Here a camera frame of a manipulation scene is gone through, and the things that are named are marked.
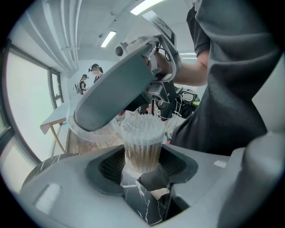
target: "table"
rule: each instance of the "table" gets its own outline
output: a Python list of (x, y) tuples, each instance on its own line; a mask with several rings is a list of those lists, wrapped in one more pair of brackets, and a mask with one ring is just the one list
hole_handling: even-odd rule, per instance
[(63, 151), (64, 154), (66, 154), (65, 149), (63, 148), (61, 142), (59, 141), (57, 134), (53, 128), (55, 124), (62, 123), (66, 121), (66, 115), (67, 115), (67, 110), (69, 108), (69, 103), (70, 102), (64, 102), (62, 103), (58, 108), (56, 108), (51, 115), (43, 121), (43, 123), (40, 125), (41, 131), (46, 134), (49, 130), (51, 129), (53, 136), (55, 137), (56, 142), (58, 143), (59, 147)]

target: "window frame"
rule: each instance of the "window frame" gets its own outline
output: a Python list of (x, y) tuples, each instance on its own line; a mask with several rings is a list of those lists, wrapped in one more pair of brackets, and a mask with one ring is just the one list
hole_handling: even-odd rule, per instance
[[(55, 96), (54, 95), (54, 90), (53, 90), (53, 74), (57, 75), (57, 82), (58, 82), (58, 88), (59, 88), (59, 92), (60, 95)], [(50, 91), (50, 95), (51, 95), (51, 99), (53, 101), (53, 108), (56, 109), (57, 108), (57, 100), (61, 99), (61, 102), (63, 103), (63, 96), (62, 96), (62, 90), (61, 90), (61, 77), (60, 77), (60, 73), (55, 71), (53, 68), (49, 68), (49, 91)]]
[[(57, 107), (56, 100), (61, 98), (62, 103), (63, 96), (62, 96), (62, 90), (61, 90), (61, 83), (60, 83), (60, 73), (55, 71), (54, 69), (50, 68), (46, 64), (42, 63), (41, 61), (37, 60), (36, 58), (30, 56), (20, 48), (16, 47), (12, 44), (12, 41), (10, 39), (6, 40), (5, 45), (1, 48), (0, 53), (0, 73), (1, 73), (1, 80), (0, 80), (0, 88), (2, 91), (0, 91), (0, 115), (3, 119), (3, 122), (6, 126), (6, 130), (4, 130), (3, 133), (0, 134), (0, 155), (2, 154), (3, 150), (9, 143), (9, 141), (15, 137), (17, 142), (20, 144), (21, 148), (24, 150), (24, 152), (27, 154), (27, 156), (36, 164), (40, 164), (42, 161), (34, 154), (34, 152), (31, 150), (31, 148), (28, 146), (26, 141), (24, 140), (23, 136), (20, 133), (20, 130), (17, 127), (17, 124), (13, 118), (12, 110), (9, 105), (8, 101), (8, 91), (7, 91), (7, 80), (6, 80), (6, 69), (7, 69), (7, 62), (8, 62), (8, 55), (9, 52), (20, 56), (21, 58), (28, 60), (31, 63), (34, 63), (44, 69), (49, 70), (47, 77), (49, 77), (49, 85), (50, 85), (50, 92), (52, 95), (52, 101), (54, 108)], [(53, 93), (53, 83), (52, 83), (52, 74), (57, 75), (57, 81), (59, 82), (59, 96), (54, 96)]]

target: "ceiling light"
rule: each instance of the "ceiling light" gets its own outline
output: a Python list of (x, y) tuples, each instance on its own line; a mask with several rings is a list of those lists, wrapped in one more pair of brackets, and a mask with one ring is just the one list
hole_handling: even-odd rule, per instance
[(185, 58), (182, 58), (182, 59), (197, 59), (196, 57), (185, 57)]
[(183, 53), (179, 53), (179, 55), (196, 55), (195, 52), (183, 52)]
[(111, 31), (107, 35), (106, 39), (104, 40), (103, 44), (101, 45), (102, 48), (105, 48), (107, 44), (110, 42), (110, 40), (116, 35), (117, 32)]
[(131, 10), (131, 13), (134, 15), (140, 14), (142, 11), (145, 11), (147, 8), (162, 2), (163, 0), (145, 0), (140, 5), (136, 6)]

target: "clear plastic cup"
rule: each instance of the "clear plastic cup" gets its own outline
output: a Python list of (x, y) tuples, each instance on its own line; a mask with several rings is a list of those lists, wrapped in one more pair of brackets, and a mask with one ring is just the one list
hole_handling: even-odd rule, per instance
[(74, 120), (74, 111), (76, 109), (77, 104), (80, 99), (82, 99), (82, 95), (73, 96), (71, 102), (69, 104), (69, 109), (66, 116), (66, 121), (69, 124), (69, 128), (76, 134), (78, 137), (87, 140), (89, 142), (106, 142), (108, 141), (115, 133), (119, 132), (119, 125), (117, 121), (112, 119), (107, 125), (98, 129), (96, 131), (86, 131), (79, 127)]
[(164, 124), (160, 118), (152, 115), (126, 117), (121, 124), (126, 163), (137, 173), (154, 170), (164, 136)]

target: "wooden table leg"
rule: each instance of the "wooden table leg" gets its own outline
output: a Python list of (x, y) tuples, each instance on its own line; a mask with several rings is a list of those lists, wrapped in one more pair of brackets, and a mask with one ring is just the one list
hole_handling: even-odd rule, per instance
[(54, 137), (55, 137), (55, 140), (57, 141), (59, 147), (61, 148), (61, 150), (63, 151), (63, 153), (66, 154), (66, 151), (63, 149), (62, 144), (61, 144), (61, 142), (59, 141), (59, 139), (58, 139), (58, 137), (57, 137), (57, 134), (55, 133), (55, 130), (54, 130), (54, 128), (53, 128), (53, 125), (50, 124), (49, 126), (50, 126), (50, 129), (52, 130), (52, 133), (53, 133), (53, 135), (54, 135)]

